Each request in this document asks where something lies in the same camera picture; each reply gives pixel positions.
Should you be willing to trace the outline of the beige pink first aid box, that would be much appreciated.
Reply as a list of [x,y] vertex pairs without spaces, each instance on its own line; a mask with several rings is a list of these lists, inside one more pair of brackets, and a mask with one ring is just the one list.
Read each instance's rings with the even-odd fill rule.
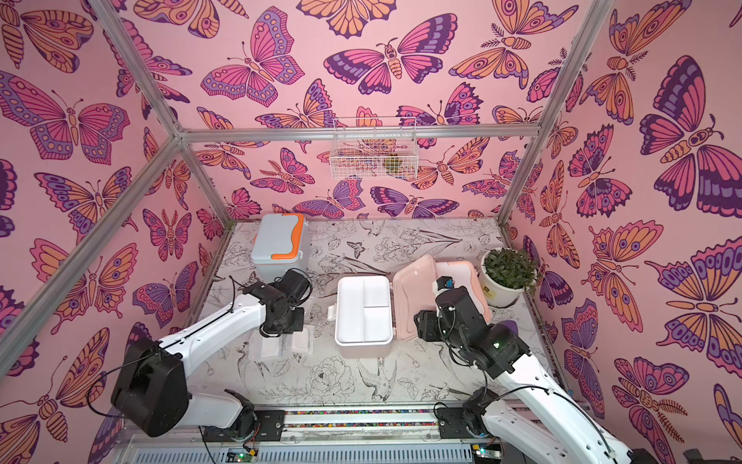
[[415,317],[435,309],[436,262],[424,255],[385,276],[347,276],[338,282],[336,303],[328,308],[334,340],[346,359],[385,358],[394,340],[417,338]]

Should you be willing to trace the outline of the white pink medicine chest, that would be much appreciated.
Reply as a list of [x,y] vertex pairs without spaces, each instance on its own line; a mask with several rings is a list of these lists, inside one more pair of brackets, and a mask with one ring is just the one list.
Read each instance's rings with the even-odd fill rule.
[[455,287],[467,288],[477,310],[481,313],[486,323],[492,322],[492,313],[487,304],[485,295],[478,280],[477,270],[469,261],[449,261],[436,263],[437,275],[450,276]]

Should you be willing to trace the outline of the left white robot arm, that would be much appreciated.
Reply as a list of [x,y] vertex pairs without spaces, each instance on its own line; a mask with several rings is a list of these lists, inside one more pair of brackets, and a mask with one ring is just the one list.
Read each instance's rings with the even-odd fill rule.
[[306,272],[292,268],[270,282],[234,282],[232,290],[232,301],[205,319],[127,349],[110,402],[147,436],[183,427],[212,427],[235,441],[256,434],[258,419],[249,399],[230,389],[197,394],[189,390],[187,379],[240,336],[256,332],[262,338],[280,338],[301,332],[312,283]]

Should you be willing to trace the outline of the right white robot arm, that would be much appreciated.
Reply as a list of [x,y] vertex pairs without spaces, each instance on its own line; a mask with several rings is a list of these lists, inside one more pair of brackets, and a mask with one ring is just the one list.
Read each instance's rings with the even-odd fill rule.
[[424,340],[442,342],[454,363],[504,387],[497,394],[483,386],[463,403],[471,435],[504,441],[535,463],[654,462],[599,425],[508,326],[487,323],[467,288],[444,276],[433,289],[435,309],[415,317]]

